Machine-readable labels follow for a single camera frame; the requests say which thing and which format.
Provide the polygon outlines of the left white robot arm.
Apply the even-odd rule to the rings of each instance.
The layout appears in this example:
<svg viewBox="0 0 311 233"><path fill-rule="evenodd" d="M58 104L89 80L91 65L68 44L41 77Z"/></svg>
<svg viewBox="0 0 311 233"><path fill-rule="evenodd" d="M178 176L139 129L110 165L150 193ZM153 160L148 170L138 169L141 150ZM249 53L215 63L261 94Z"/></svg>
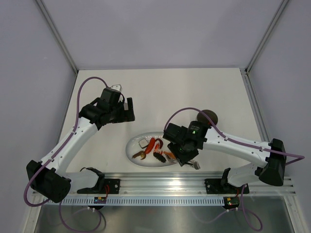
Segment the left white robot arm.
<svg viewBox="0 0 311 233"><path fill-rule="evenodd" d="M92 167L75 173L66 170L82 146L101 127L135 120L132 98L120 100L120 97L119 89L105 88L99 98L84 106L65 138L40 161L31 160L27 164L29 183L26 187L55 203L61 202L70 192L99 194L108 191L105 174L99 170Z"/></svg>

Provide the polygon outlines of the metal tongs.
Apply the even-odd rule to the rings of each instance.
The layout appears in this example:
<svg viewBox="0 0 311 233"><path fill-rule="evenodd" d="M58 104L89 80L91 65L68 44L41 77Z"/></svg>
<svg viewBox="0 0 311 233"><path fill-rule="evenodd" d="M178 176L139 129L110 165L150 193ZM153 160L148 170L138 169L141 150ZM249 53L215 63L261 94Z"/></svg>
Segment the metal tongs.
<svg viewBox="0 0 311 233"><path fill-rule="evenodd" d="M178 160L176 159L176 161L170 161L172 163L178 163ZM195 160L190 160L189 162L186 162L185 163L185 166L189 166L189 167L192 167L194 168L195 170L199 170L200 169L200 165L197 161Z"/></svg>

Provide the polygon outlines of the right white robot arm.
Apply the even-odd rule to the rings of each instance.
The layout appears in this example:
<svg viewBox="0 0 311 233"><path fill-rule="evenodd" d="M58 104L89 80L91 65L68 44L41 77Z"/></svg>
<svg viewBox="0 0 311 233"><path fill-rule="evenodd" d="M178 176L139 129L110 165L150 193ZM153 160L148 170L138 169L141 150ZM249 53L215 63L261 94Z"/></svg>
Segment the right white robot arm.
<svg viewBox="0 0 311 233"><path fill-rule="evenodd" d="M252 142L225 135L199 121L192 121L188 127L169 123L163 138L181 166L189 164L200 150L218 151L249 162L239 168L226 168L221 178L205 179L207 194L242 193L247 184L257 181L276 187L284 184L286 157L281 140Z"/></svg>

